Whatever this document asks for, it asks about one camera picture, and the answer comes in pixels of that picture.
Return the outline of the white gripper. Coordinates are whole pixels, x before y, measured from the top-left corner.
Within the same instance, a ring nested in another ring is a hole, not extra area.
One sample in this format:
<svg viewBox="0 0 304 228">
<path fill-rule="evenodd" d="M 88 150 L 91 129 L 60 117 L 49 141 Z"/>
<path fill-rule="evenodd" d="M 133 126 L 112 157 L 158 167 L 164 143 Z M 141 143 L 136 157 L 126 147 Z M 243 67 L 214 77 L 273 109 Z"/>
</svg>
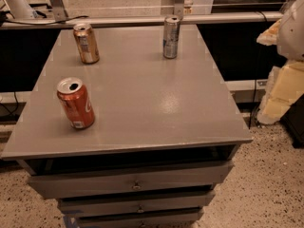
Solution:
<svg viewBox="0 0 304 228">
<path fill-rule="evenodd" d="M 264 46 L 277 45 L 277 53 L 288 61 L 269 73 L 265 95 L 256 115 L 261 124 L 274 124 L 304 94 L 304 0 L 295 0 L 281 20 L 256 39 Z"/>
</svg>

